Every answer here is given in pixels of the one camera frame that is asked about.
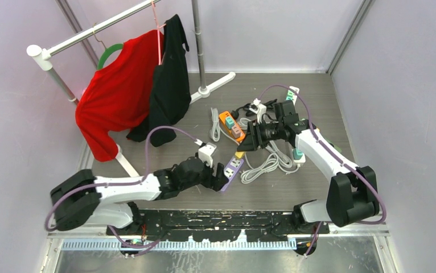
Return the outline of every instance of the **white wall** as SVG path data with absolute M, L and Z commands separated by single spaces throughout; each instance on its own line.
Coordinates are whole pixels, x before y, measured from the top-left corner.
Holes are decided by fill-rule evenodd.
M 436 272 L 436 1 L 375 1 L 333 79 L 404 272 Z
M 89 28 L 143 0 L 69 0 Z M 362 0 L 201 0 L 200 19 L 207 71 L 325 72 Z M 164 23 L 182 20 L 191 46 L 188 69 L 197 71 L 191 0 L 156 4 Z M 109 46 L 155 28 L 151 8 L 98 34 Z
M 49 191 L 72 175 L 83 138 L 75 107 L 26 55 L 72 35 L 54 1 L 0 1 L 0 272 L 36 272 L 46 238 Z M 54 58 L 82 90 L 93 67 L 77 45 Z

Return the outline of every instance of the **clothing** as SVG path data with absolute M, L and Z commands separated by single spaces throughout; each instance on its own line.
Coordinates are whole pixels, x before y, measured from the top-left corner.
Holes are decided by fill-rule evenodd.
M 185 50 L 190 51 L 183 25 L 178 15 L 166 21 L 164 27 L 164 55 L 161 65 L 154 69 L 153 90 L 150 96 L 149 116 L 127 138 L 134 141 L 146 139 L 150 130 L 163 125 L 174 125 L 188 111 L 191 102 Z M 154 147 L 176 138 L 171 129 L 158 130 L 150 137 Z
M 96 71 L 77 104 L 76 123 L 96 160 L 117 155 L 109 131 L 136 127 L 148 116 L 157 43 L 156 30 L 125 42 L 117 59 Z

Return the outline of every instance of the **black garment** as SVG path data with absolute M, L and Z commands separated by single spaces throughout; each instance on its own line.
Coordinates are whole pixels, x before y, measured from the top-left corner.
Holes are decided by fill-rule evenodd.
M 163 61 L 154 69 L 149 115 L 139 126 L 131 129 L 127 138 L 141 142 L 150 130 L 162 125 L 174 125 L 188 111 L 191 94 L 183 44 L 186 51 L 190 51 L 183 25 L 176 14 L 166 21 L 164 27 Z M 153 133 L 151 144 L 158 147 L 175 138 L 173 130 L 161 129 Z

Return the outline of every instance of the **yellow plug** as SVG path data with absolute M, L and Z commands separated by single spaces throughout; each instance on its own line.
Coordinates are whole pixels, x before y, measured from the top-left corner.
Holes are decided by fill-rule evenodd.
M 241 159 L 245 155 L 245 152 L 235 152 L 235 158 Z

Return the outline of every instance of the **purple power strip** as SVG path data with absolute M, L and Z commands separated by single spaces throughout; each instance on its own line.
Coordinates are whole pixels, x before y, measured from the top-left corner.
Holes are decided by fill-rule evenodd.
M 228 178 L 228 183 L 221 188 L 220 192 L 224 192 L 228 188 L 233 178 L 235 178 L 235 176 L 238 174 L 243 162 L 243 159 L 237 159 L 235 157 L 230 159 L 230 162 L 228 162 L 228 164 L 225 166 L 225 170 L 223 170 L 225 172 L 225 176 Z

